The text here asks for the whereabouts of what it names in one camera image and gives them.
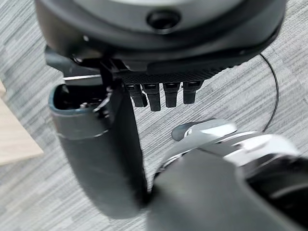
wooden surface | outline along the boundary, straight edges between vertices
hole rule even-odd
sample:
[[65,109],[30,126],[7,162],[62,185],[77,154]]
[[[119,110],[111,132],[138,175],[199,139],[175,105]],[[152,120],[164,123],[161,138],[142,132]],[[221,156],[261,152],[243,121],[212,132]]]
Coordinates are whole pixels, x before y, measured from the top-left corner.
[[[0,97],[5,88],[0,81]],[[0,98],[0,165],[29,159],[43,151]]]
[[[63,79],[61,73],[46,66],[45,41],[33,2],[0,0],[0,78],[7,90],[4,100],[44,150],[42,157],[0,167],[0,230],[143,231],[144,216],[112,220],[102,215],[73,175],[47,106],[51,89]],[[281,90],[277,115],[268,133],[282,134],[307,155],[307,0],[288,1],[282,31],[263,53],[277,73]],[[162,111],[150,112],[149,106],[135,109],[149,183],[164,151],[175,143],[170,133],[176,125],[216,117],[235,122],[241,131],[262,130],[274,108],[275,95],[270,69],[256,57],[205,81],[194,105],[183,104],[181,90],[176,108],[167,109],[161,95]]]

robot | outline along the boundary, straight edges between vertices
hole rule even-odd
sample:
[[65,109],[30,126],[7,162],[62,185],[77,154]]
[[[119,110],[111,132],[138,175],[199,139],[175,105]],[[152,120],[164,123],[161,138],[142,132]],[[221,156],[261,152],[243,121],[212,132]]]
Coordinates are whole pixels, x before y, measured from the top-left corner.
[[49,107],[80,186],[105,215],[147,211],[148,231],[308,228],[308,160],[287,139],[222,119],[176,127],[148,188],[131,98],[159,111],[260,54],[286,0],[35,0],[47,64],[65,84]]

black cable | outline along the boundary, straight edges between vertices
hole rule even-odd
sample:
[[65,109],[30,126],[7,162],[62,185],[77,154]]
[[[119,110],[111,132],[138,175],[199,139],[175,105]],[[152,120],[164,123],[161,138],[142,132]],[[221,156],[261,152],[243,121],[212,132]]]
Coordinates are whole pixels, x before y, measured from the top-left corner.
[[271,69],[271,72],[272,72],[273,75],[274,75],[275,84],[276,84],[276,92],[277,92],[277,94],[276,94],[276,103],[275,103],[275,108],[274,108],[273,114],[271,115],[270,120],[268,121],[267,125],[266,125],[265,128],[263,129],[263,132],[265,132],[265,131],[269,128],[271,122],[273,121],[273,118],[275,117],[275,114],[276,114],[276,111],[277,111],[277,108],[278,108],[279,95],[280,95],[280,94],[279,94],[278,79],[277,79],[277,76],[276,76],[276,73],[275,73],[274,68],[272,67],[272,65],[270,64],[270,62],[268,61],[268,59],[265,58],[265,56],[264,56],[263,54],[260,54],[260,55],[261,55],[261,57],[266,61],[266,63],[269,65],[269,67],[270,67],[270,69]]

silver metal part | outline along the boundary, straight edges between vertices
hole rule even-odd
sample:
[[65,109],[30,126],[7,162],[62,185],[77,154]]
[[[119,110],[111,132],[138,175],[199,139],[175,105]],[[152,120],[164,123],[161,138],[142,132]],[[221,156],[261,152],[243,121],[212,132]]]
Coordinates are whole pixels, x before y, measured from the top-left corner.
[[221,156],[238,167],[257,163],[265,156],[300,156],[297,148],[286,138],[261,132],[235,133],[236,126],[223,119],[214,119],[190,127],[183,140],[171,147],[158,171],[179,160],[194,148]]
[[154,33],[147,24],[154,11],[175,11],[175,30],[192,28],[218,18],[244,0],[74,0],[96,17],[121,28]]
[[181,158],[185,153],[205,143],[215,141],[236,132],[234,123],[224,119],[213,119],[190,127],[183,140],[172,146],[165,155],[159,172],[162,172],[173,161]]
[[103,84],[101,75],[73,76],[63,78],[66,85],[95,86]]

